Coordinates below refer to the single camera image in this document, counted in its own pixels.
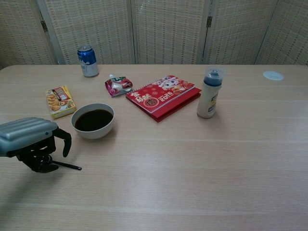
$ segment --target red notebook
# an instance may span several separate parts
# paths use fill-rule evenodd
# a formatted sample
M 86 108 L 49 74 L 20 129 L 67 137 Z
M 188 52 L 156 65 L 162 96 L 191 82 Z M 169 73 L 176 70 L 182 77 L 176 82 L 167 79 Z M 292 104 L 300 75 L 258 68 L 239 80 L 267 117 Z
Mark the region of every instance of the red notebook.
M 126 94 L 126 98 L 152 117 L 161 121 L 200 96 L 193 83 L 166 76 Z

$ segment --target soy sauce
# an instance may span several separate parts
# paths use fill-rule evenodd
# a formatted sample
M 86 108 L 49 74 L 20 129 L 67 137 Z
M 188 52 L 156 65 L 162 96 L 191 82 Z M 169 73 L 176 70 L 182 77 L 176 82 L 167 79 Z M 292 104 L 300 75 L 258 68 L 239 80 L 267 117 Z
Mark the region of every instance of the soy sauce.
M 82 114 L 76 121 L 75 127 L 80 131 L 95 131 L 105 127 L 114 116 L 102 109 Z

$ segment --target bowl rim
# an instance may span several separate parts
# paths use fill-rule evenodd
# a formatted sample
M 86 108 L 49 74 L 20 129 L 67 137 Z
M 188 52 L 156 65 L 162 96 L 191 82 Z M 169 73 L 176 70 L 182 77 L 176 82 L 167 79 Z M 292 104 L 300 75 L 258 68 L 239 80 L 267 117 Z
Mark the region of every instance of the bowl rim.
M 112 120 L 111 120 L 106 126 L 100 128 L 100 129 L 97 129 L 97 130 L 93 130 L 93 131 L 82 131 L 82 130 L 77 129 L 77 128 L 73 125 L 73 117 L 74 117 L 74 115 L 75 115 L 80 109 L 82 109 L 82 108 L 84 108 L 84 107 L 87 107 L 87 106 L 89 106 L 89 105 L 92 105 L 92 104 L 102 104 L 102 105 L 106 105 L 106 106 L 110 107 L 111 110 L 112 110 L 112 112 L 113 112 Z M 106 104 L 106 103 L 90 103 L 90 104 L 87 104 L 87 105 L 84 105 L 84 106 L 78 108 L 78 109 L 74 112 L 74 114 L 73 114 L 72 117 L 71 117 L 71 125 L 73 126 L 73 128 L 74 128 L 76 131 L 80 131 L 80 132 L 82 132 L 82 133 L 93 133 L 93 132 L 96 132 L 96 131 L 99 131 L 99 130 L 102 130 L 102 129 L 106 128 L 108 125 L 110 125 L 110 124 L 113 122 L 114 119 L 115 119 L 115 111 L 114 111 L 114 109 L 113 109 L 112 106 L 110 106 L 110 105 L 108 105 L 108 104 Z

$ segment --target white bowl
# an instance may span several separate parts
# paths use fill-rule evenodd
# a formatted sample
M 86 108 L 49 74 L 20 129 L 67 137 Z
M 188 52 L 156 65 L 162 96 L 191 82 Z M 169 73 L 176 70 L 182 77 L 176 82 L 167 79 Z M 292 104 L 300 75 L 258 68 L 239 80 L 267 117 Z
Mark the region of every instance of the white bowl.
M 110 121 L 109 124 L 107 124 L 103 128 L 100 128 L 100 129 L 94 130 L 94 131 L 81 131 L 81 130 L 78 130 L 75 127 L 75 123 L 81 115 L 85 114 L 86 112 L 90 112 L 90 111 L 98 110 L 98 109 L 106 110 L 113 115 L 113 118 L 112 118 L 112 120 Z M 98 138 L 101 138 L 101 137 L 108 134 L 108 132 L 112 129 L 112 127 L 114 125 L 114 120 L 115 120 L 115 112 L 114 112 L 114 110 L 111 106 L 106 105 L 104 103 L 92 103 L 92 104 L 83 106 L 83 107 L 79 108 L 77 111 L 75 111 L 75 113 L 72 116 L 71 122 L 72 122 L 74 129 L 77 131 L 77 133 L 80 136 L 82 136 L 86 139 L 98 139 Z

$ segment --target blue bottle cap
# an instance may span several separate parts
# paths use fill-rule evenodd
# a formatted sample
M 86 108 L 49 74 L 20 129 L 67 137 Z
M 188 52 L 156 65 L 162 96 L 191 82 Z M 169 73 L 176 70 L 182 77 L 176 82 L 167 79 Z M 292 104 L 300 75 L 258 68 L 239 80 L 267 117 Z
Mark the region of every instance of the blue bottle cap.
M 206 70 L 204 83 L 212 87 L 218 87 L 222 84 L 225 75 L 226 72 L 222 68 L 209 68 Z

